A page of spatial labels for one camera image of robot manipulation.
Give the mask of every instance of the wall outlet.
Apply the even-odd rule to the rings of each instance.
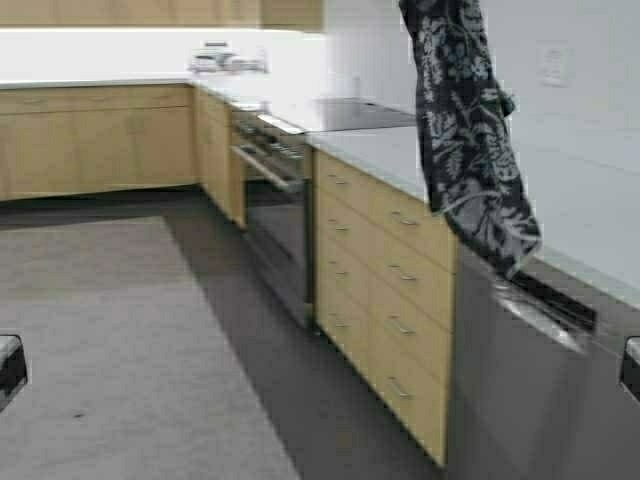
[[[538,48],[539,77],[543,85],[568,87],[571,51],[566,43],[545,43]]]

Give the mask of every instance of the white wall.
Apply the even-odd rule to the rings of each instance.
[[[324,73],[323,37],[233,29],[0,29],[0,81],[73,79],[118,73],[184,71],[206,41],[227,40],[238,53],[268,50],[276,74]]]

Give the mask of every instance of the black and white towel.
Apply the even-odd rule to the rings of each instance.
[[[479,0],[399,0],[418,71],[416,111],[432,213],[497,273],[541,245],[505,118]]]

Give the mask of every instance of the dishwasher handle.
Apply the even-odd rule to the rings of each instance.
[[[560,313],[549,311],[502,282],[494,285],[493,297],[504,310],[555,343],[575,353],[585,354],[584,333],[566,326]]]
[[[277,173],[273,172],[264,163],[258,160],[256,157],[247,152],[247,150],[254,150],[250,145],[237,145],[231,147],[231,151],[238,155],[245,163],[251,165],[258,172],[260,172],[264,178],[266,178],[273,186],[278,190],[285,193],[297,193],[304,187],[304,181],[286,181],[281,178]]]

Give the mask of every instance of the floor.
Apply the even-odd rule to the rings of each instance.
[[[8,204],[0,207],[0,238],[15,228],[156,216],[171,229],[300,478],[442,477],[327,338],[288,318],[256,277],[238,230],[199,190]]]

